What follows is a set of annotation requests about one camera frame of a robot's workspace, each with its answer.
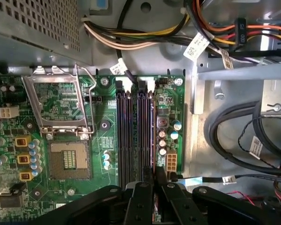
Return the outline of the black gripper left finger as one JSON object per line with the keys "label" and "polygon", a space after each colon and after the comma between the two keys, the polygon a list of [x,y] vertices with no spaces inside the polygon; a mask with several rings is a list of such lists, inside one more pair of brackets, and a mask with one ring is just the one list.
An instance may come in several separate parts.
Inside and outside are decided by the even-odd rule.
{"label": "black gripper left finger", "polygon": [[150,225],[153,214],[153,173],[142,169],[140,182],[122,190],[106,186],[55,209],[44,217],[46,225]]}

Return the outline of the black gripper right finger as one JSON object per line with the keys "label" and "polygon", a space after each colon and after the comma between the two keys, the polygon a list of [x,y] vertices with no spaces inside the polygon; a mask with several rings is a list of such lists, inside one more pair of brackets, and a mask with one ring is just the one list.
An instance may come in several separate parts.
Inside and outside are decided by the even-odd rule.
{"label": "black gripper right finger", "polygon": [[210,187],[192,193],[169,182],[163,167],[155,168],[155,186],[162,219],[179,225],[281,225],[281,215]]}

